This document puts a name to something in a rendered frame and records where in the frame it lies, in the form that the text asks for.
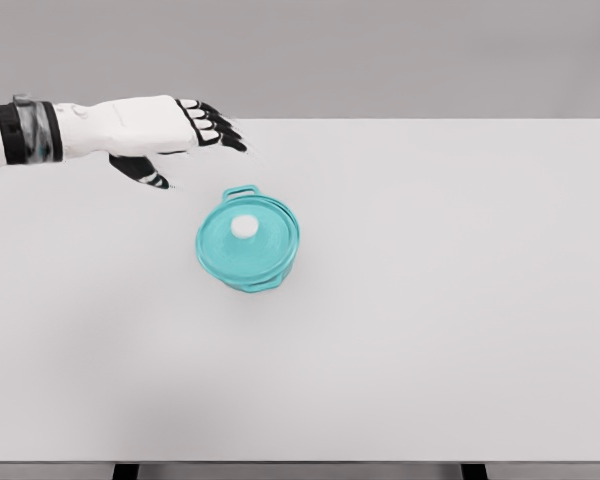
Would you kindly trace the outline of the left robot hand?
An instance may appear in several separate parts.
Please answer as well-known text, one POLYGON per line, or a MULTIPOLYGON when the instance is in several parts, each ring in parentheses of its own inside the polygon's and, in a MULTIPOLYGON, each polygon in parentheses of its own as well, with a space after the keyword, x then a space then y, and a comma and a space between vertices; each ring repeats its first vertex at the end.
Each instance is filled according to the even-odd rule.
POLYGON ((171 188, 152 156, 187 154, 216 145, 247 151, 233 124, 201 100, 160 95, 104 102, 100 107, 104 132, 99 142, 110 165, 145 186, 171 188))

